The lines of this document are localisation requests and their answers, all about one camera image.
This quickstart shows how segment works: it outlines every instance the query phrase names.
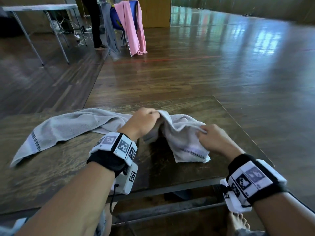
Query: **person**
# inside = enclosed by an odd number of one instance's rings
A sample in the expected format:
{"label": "person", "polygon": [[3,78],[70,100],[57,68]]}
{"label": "person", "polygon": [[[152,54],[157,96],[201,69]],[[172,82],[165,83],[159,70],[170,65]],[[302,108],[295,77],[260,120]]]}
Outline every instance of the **person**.
{"label": "person", "polygon": [[100,8],[97,0],[81,0],[89,11],[92,22],[92,36],[94,48],[96,50],[105,50],[107,46],[102,44],[100,39]]}
{"label": "person", "polygon": [[[141,108],[118,132],[132,141],[147,134],[160,117],[153,108]],[[203,125],[207,132],[197,132],[200,143],[232,162],[245,153],[217,125]],[[115,173],[96,162],[90,162],[58,191],[16,236],[93,235],[105,207]],[[315,214],[289,193],[277,193],[253,203],[264,227],[271,236],[315,235]],[[252,232],[242,214],[228,215],[227,236],[262,235]]]}

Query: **person's left forearm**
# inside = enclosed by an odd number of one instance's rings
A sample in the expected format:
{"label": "person's left forearm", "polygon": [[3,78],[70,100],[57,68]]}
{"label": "person's left forearm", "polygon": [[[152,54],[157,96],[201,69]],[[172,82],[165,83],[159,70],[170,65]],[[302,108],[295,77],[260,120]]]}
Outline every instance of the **person's left forearm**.
{"label": "person's left forearm", "polygon": [[90,162],[16,236],[93,235],[115,173]]}

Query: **blue chair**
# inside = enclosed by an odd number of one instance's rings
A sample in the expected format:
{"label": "blue chair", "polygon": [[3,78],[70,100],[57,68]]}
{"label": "blue chair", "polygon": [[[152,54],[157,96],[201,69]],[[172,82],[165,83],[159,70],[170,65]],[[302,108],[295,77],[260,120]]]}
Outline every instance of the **blue chair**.
{"label": "blue chair", "polygon": [[[137,22],[137,4],[138,4],[138,1],[137,0],[130,0],[129,1],[129,4],[130,4],[130,8],[131,8],[131,14],[132,14],[132,19],[134,20],[134,24],[135,24],[135,28],[136,28],[136,31],[137,31],[137,27],[138,27],[138,22]],[[123,31],[122,35],[121,35],[121,39],[123,39],[123,44],[126,43],[126,47],[129,48],[129,43],[128,43],[128,38],[126,39],[126,35],[125,35],[125,30],[120,22],[120,19],[119,19],[119,16],[116,12],[116,9],[115,7],[111,7],[111,10],[110,10],[110,16],[111,16],[111,21],[112,21],[112,24],[113,24],[113,28],[115,30],[121,30]]]}

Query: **dark wooden floor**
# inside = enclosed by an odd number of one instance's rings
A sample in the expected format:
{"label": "dark wooden floor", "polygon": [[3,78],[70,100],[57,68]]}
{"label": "dark wooden floor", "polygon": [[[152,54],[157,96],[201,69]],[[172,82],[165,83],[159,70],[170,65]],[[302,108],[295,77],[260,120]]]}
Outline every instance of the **dark wooden floor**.
{"label": "dark wooden floor", "polygon": [[148,54],[106,59],[85,107],[213,94],[315,209],[315,27],[174,9],[191,26],[146,29]]}
{"label": "dark wooden floor", "polygon": [[96,52],[90,39],[78,47],[73,35],[66,37],[70,48],[60,39],[70,65],[52,33],[31,36],[45,67],[24,35],[0,39],[0,118],[84,106],[106,52]]}

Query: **wrist-mounted device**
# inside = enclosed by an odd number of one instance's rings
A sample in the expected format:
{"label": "wrist-mounted device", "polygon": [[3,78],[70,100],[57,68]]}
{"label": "wrist-mounted device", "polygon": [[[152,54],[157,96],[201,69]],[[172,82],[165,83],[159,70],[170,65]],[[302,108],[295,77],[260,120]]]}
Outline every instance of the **wrist-mounted device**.
{"label": "wrist-mounted device", "polygon": [[254,202],[280,192],[289,192],[287,180],[264,160],[241,154],[228,166],[229,176],[220,181],[227,206],[235,213],[251,210]]}
{"label": "wrist-mounted device", "polygon": [[129,194],[138,171],[133,162],[138,147],[127,135],[109,132],[103,136],[89,152],[87,164],[94,161],[115,172],[116,191]]}

